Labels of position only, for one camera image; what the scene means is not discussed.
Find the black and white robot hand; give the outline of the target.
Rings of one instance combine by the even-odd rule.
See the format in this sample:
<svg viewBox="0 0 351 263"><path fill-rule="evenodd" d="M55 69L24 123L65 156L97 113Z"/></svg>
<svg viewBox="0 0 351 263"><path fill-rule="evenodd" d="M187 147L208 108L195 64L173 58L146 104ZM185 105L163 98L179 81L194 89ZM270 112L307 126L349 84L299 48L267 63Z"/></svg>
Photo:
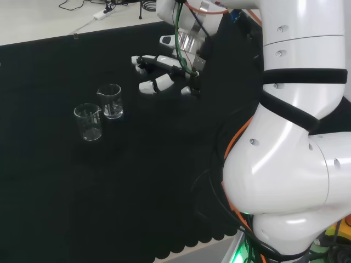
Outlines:
<svg viewBox="0 0 351 263"><path fill-rule="evenodd" d="M188 81L187 85L180 91L183 96L198 98L201 95L201 73L206 61L198 56L195 56L191 68L194 75L188 73L178 59L164 55L132 56L131 63L139 74L149 73L158 68L167 71L154 80L139 83L139 91L144 95L158 94L171 88L177 77L183 77Z"/></svg>

